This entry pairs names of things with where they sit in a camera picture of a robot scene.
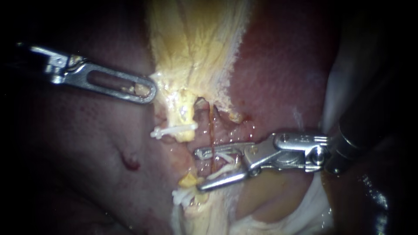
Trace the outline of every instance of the blood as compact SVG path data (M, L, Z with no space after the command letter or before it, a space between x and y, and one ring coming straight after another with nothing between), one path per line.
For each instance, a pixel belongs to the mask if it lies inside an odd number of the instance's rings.
M215 167L215 125L213 123L213 105L209 106L209 139L210 147L212 148L212 159L211 159L211 173L216 172Z

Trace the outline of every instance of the white fibrous tissue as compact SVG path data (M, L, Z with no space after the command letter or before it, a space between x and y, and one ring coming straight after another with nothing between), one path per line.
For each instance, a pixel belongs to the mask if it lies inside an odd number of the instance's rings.
M248 1L151 0L146 6L155 62L155 73L149 77L158 87L157 109L167 117L167 129L156 129L151 135L192 141L197 125L194 104L199 97L229 112L232 121L238 120L228 87L248 23Z

